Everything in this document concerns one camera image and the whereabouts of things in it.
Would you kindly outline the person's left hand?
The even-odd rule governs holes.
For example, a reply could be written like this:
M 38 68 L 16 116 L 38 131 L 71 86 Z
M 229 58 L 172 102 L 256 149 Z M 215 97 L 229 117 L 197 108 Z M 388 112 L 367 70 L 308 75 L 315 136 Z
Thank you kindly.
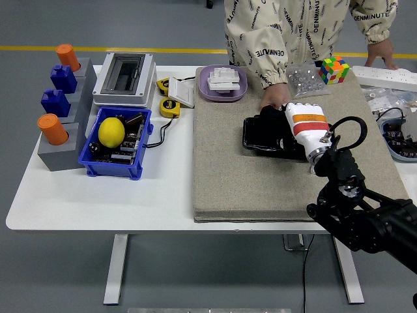
M 371 67 L 376 58 L 380 57 L 387 69 L 397 70 L 399 67 L 394 63 L 393 54 L 394 45 L 389 38 L 386 38 L 378 43 L 368 44 L 365 66 Z

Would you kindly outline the person's right hand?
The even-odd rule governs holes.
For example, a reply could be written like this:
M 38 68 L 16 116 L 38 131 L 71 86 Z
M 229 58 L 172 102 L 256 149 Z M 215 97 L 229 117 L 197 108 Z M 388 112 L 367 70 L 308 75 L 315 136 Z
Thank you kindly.
M 290 92 L 287 84 L 277 83 L 265 88 L 259 107 L 263 109 L 266 106 L 272 106 L 278 109 L 288 101 L 290 101 Z

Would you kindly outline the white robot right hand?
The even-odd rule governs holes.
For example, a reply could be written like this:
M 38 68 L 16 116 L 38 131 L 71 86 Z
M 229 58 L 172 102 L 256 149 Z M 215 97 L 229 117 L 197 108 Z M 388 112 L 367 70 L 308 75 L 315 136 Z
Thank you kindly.
M 304 147 L 308 160 L 331 146 L 330 139 L 324 138 L 330 127 L 319 105 L 289 102 L 280 111 L 285 114 L 295 140 Z

